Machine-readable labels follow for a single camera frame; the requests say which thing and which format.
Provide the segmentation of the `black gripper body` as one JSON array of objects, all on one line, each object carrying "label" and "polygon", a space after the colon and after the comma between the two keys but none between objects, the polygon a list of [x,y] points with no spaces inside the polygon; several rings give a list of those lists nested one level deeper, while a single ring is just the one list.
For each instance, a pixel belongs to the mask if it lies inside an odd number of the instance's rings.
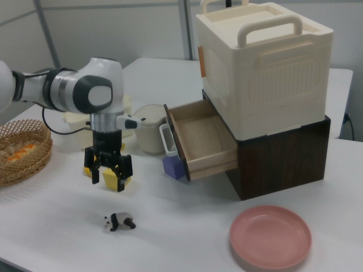
[{"label": "black gripper body", "polygon": [[113,132],[92,132],[93,151],[100,164],[117,164],[121,156],[121,130]]}]

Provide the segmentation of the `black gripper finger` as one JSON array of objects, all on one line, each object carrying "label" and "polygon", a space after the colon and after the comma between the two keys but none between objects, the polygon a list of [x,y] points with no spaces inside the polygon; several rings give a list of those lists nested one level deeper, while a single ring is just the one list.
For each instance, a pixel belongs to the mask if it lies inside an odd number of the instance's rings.
[{"label": "black gripper finger", "polygon": [[130,155],[120,155],[116,164],[111,167],[117,178],[117,191],[121,192],[125,188],[125,182],[133,175],[132,158]]},{"label": "black gripper finger", "polygon": [[99,155],[95,153],[93,147],[85,148],[84,167],[90,171],[92,183],[97,184],[99,182],[99,168],[101,161]]}]

